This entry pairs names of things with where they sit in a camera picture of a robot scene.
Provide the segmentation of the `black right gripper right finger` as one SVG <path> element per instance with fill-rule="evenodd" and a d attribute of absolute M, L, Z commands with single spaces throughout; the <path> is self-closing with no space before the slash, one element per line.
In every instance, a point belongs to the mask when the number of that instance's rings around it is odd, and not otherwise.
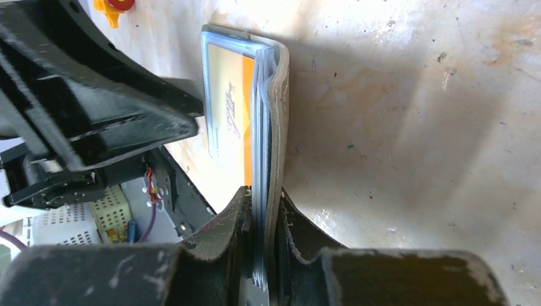
<path fill-rule="evenodd" d="M 508 305 L 493 271 L 458 250 L 352 249 L 283 193 L 277 223 L 278 305 Z"/>

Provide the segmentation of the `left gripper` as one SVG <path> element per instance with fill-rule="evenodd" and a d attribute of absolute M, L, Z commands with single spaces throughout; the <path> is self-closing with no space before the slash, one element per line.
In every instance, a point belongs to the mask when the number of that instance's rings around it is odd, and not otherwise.
<path fill-rule="evenodd" d="M 1 14 L 6 207 L 94 201 L 141 153 L 198 133 L 199 99 L 118 50 L 84 12 Z"/>

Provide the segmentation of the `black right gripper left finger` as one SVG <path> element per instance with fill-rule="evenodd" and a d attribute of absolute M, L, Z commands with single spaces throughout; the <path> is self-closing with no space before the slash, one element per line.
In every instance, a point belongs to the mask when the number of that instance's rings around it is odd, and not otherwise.
<path fill-rule="evenodd" d="M 44 245 L 1 277 L 2 305 L 243 305 L 251 190 L 176 244 Z"/>

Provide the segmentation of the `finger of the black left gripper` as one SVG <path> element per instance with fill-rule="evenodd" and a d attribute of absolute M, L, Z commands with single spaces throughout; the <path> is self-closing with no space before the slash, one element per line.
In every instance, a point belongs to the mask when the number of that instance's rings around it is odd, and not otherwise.
<path fill-rule="evenodd" d="M 78 1 L 56 1 L 57 79 L 88 119 L 187 119 L 204 114 L 202 95 L 148 70 L 110 41 Z"/>

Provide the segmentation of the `orange card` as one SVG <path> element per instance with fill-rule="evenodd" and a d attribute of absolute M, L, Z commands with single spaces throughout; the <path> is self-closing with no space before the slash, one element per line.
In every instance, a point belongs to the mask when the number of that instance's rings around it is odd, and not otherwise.
<path fill-rule="evenodd" d="M 235 185 L 252 184 L 251 91 L 255 60 L 207 46 L 211 156 Z"/>

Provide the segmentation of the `grey leather card holder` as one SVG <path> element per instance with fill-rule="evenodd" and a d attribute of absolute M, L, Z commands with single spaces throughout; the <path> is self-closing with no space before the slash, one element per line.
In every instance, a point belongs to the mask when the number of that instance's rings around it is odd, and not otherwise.
<path fill-rule="evenodd" d="M 255 246 L 252 279 L 262 290 L 269 288 L 267 264 L 272 230 L 283 183 L 288 133 L 290 53 L 281 42 L 218 25 L 204 25 L 201 32 L 205 94 L 205 121 L 211 155 L 212 137 L 207 46 L 214 44 L 255 60 L 251 91 L 251 211 Z"/>

